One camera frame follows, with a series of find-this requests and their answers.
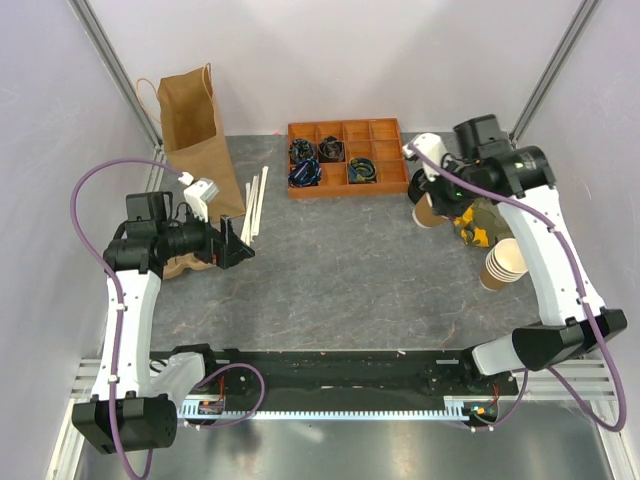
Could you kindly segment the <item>brown paper coffee cup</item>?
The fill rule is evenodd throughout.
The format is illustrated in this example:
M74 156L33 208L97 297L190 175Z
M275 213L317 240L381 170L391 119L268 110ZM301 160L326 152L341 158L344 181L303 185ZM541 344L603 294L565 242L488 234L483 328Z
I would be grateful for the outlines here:
M415 204L412 211L414 222L424 229L434 228L449 222L449 218L437 215L432 206L431 197L425 193Z

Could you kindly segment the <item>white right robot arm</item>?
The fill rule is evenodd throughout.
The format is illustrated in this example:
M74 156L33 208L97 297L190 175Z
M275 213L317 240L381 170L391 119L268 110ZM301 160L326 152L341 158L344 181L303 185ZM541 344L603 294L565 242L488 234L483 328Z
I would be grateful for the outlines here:
M467 349L458 368L467 392L483 392L494 375L539 371L596 349L627 328L620 309L610 309L596 292L578 258L563 219L556 179L536 146L515 148L495 115L454 128L460 154L440 136L424 133L403 147L418 160L437 216L455 218L479 198L497 207L515 237L533 282L539 322Z

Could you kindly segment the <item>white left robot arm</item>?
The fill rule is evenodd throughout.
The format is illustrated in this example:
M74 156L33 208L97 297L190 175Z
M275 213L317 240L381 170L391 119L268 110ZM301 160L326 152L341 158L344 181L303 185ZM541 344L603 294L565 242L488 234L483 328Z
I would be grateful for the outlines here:
M183 221L174 220L172 201L169 192L128 195L127 218L102 256L109 308L101 365L89 400L72 413L73 425L102 454L171 446L186 396L218 385L206 343L174 348L166 366L151 373L153 312L165 265L191 255L228 269L255 255L229 216L213 225L188 207Z

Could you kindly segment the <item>cardboard cup carrier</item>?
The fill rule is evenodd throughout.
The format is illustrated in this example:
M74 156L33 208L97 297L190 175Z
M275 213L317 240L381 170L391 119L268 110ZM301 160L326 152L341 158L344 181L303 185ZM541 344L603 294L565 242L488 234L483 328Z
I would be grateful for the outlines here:
M216 266L216 263L206 263L199 260L193 253L169 259L163 268L163 279L168 280L181 275L187 270L204 271Z

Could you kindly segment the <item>camouflage cloth bag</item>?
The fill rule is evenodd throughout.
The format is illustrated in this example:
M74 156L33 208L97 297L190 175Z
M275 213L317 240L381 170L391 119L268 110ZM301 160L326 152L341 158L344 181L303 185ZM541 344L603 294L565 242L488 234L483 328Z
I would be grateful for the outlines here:
M454 232L467 246L492 248L514 235L496 205L489 199L475 199L471 206L453 220Z

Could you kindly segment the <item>green yellow cup sleeve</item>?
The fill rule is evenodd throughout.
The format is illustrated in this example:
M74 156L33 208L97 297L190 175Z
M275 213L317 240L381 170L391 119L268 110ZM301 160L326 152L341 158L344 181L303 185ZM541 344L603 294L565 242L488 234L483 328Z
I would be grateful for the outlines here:
M354 157L348 162L348 180L350 184L375 183L377 171L374 162L365 157Z

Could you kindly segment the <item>orange compartment tray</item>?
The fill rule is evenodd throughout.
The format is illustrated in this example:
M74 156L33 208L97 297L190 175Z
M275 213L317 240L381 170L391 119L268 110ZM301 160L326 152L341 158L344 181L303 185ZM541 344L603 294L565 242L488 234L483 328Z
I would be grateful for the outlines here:
M318 186L293 188L288 184L292 199L330 198L357 195L403 194L409 185L408 167L401 149L399 122L395 118L359 120L333 120L298 122L288 125L287 183L295 165L289 157L291 142L304 138L315 145L318 161L318 144L327 136L335 136L344 143L345 158L342 162L320 163L322 179ZM354 157L365 157L376 166L375 183L350 184L348 162Z

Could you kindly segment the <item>stack of paper cups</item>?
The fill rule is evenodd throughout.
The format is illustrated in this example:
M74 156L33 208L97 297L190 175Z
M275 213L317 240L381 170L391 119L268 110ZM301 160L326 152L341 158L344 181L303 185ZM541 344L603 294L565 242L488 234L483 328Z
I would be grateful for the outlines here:
M486 255L479 279L484 288L498 291L518 281L527 272L517 240L506 238L500 240Z

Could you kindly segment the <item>brown black cup sleeve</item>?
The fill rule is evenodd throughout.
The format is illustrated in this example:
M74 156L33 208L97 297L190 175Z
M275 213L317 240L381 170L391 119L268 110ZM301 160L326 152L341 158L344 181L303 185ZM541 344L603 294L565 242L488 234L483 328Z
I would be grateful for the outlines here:
M335 136L327 136L318 144L318 159L320 163L342 162L344 158L344 143Z

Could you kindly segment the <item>blue striped cup sleeve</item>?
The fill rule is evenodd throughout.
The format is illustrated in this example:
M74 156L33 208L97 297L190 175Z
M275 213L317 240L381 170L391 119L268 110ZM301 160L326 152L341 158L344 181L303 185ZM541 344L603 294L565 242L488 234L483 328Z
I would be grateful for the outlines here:
M316 158L298 162L288 175L288 184L293 188L318 186L322 179L322 168Z

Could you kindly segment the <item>dark patterned cup sleeve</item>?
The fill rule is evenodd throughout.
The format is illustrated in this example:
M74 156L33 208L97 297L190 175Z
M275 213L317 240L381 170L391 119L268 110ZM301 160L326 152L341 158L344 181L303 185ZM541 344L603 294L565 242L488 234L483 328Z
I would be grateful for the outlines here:
M289 157L292 163L297 164L301 161L314 158L315 156L315 145L311 141L304 138L297 138L291 142Z

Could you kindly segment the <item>brown paper bag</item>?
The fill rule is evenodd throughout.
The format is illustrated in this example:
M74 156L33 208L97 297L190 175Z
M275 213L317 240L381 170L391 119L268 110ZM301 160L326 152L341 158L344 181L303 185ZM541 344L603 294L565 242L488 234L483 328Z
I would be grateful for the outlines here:
M211 65L165 77L153 88L160 107L152 115L162 131L169 164L194 178L215 182L218 194L208 202L209 217L218 221L226 215L246 213L244 194L238 184L213 90Z

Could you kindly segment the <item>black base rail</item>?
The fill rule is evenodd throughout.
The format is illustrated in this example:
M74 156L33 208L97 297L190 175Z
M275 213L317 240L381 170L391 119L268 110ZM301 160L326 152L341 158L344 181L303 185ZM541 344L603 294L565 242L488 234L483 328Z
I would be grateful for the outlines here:
M245 412L430 410L446 397L518 393L507 373L474 373L461 350L214 351L194 344L173 351L203 354L208 374L231 365L195 391L222 393L226 409Z

